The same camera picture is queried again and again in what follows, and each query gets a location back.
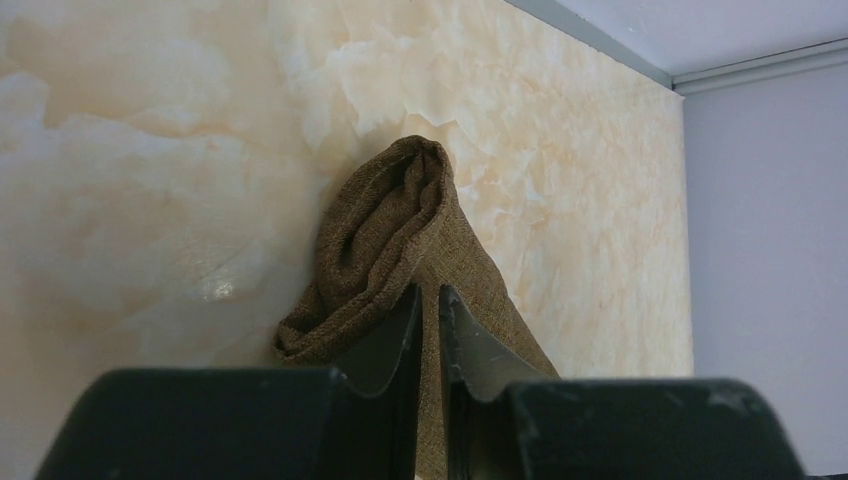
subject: beige wall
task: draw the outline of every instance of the beige wall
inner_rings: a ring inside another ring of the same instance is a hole
[[[0,17],[0,478],[105,369],[268,363],[322,210],[412,133],[563,375],[691,372],[681,100],[507,3]]]

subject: ceiling trim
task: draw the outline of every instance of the ceiling trim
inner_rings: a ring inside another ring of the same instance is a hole
[[[848,64],[848,38],[672,77],[680,95],[783,77]]]
[[[671,89],[672,77],[554,0],[506,0],[513,6]]]

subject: brown cloth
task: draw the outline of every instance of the brown cloth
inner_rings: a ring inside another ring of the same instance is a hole
[[[424,347],[416,472],[447,478],[439,372],[438,292],[459,290],[490,332],[530,364],[556,375],[507,294],[497,266],[459,207],[444,148],[411,136],[360,167],[324,216],[315,278],[280,322],[278,355],[290,364],[331,362],[367,335],[410,282],[423,292]]]

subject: ceiling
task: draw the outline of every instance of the ceiling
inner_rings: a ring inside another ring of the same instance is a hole
[[[671,75],[848,37],[848,0],[556,0]]]

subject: fabric towel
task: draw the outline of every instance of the fabric towel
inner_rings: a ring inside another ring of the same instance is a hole
[[[447,153],[419,136],[396,141],[342,187],[319,228],[315,277],[277,329],[278,356],[294,365],[332,362],[386,318],[411,282],[424,307],[416,472],[441,480],[441,285],[454,285],[477,320],[531,365],[556,370],[460,209]]]

